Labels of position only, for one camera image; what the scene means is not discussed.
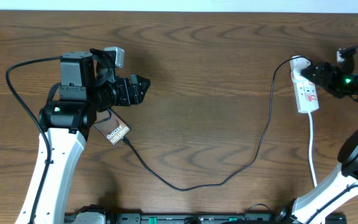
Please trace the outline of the Galaxy S25 Ultra smartphone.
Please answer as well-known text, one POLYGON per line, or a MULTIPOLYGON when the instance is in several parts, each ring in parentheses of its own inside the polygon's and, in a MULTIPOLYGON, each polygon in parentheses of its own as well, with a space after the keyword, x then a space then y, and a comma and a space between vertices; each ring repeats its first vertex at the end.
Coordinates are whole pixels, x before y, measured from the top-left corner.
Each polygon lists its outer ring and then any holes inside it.
POLYGON ((97 112, 96 121, 93 126, 113 146, 115 146, 131 131, 131 127, 112 109, 97 112))

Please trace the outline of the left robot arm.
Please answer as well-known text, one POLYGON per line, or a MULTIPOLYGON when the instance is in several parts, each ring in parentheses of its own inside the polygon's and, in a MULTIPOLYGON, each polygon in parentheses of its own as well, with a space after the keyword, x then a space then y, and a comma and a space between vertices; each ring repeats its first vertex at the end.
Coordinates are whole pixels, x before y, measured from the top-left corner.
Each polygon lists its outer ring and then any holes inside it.
POLYGON ((51 87, 35 119, 39 151, 17 223, 63 223, 75 167, 91 128, 113 146, 131 127, 113 106, 143 102, 150 80, 139 75, 119 78, 124 50, 106 47, 67 52, 57 58, 61 81, 51 87))

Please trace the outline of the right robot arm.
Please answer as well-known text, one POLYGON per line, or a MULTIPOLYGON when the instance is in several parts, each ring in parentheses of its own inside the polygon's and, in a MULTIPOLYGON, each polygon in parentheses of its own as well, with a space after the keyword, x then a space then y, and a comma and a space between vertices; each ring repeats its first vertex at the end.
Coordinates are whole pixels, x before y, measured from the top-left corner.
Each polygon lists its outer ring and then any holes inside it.
MULTIPOLYGON (((290 61, 294 85, 320 86, 336 98, 350 96, 358 101, 358 74, 353 72, 355 49, 340 49, 338 65, 313 65, 304 56, 290 61)), ((342 145, 334 170, 313 190, 293 199, 277 216, 282 223, 322 223, 348 200, 358 196, 358 129, 342 145)))

